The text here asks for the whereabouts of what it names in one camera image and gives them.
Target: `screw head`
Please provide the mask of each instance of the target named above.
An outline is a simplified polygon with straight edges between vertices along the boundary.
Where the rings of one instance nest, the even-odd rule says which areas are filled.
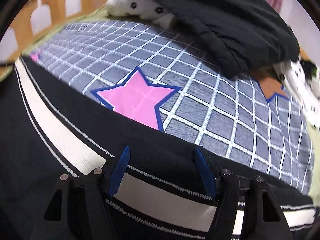
[[[96,175],[99,175],[99,174],[102,173],[102,171],[103,170],[101,168],[96,168],[96,169],[94,169],[93,173],[96,174]]]
[[[62,175],[60,176],[60,179],[61,179],[62,181],[65,181],[67,178],[69,178],[68,174],[62,174]]]
[[[260,183],[264,182],[264,178],[262,176],[256,176],[256,180]]]
[[[222,174],[225,176],[229,176],[231,174],[231,171],[224,169],[224,170],[222,170]]]

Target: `wooden headboard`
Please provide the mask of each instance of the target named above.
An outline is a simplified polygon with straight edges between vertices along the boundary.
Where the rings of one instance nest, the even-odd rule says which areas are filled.
[[[15,60],[29,44],[38,40],[49,29],[97,9],[93,0],[76,1],[80,6],[70,8],[66,0],[29,0],[15,17],[0,43],[0,60]]]

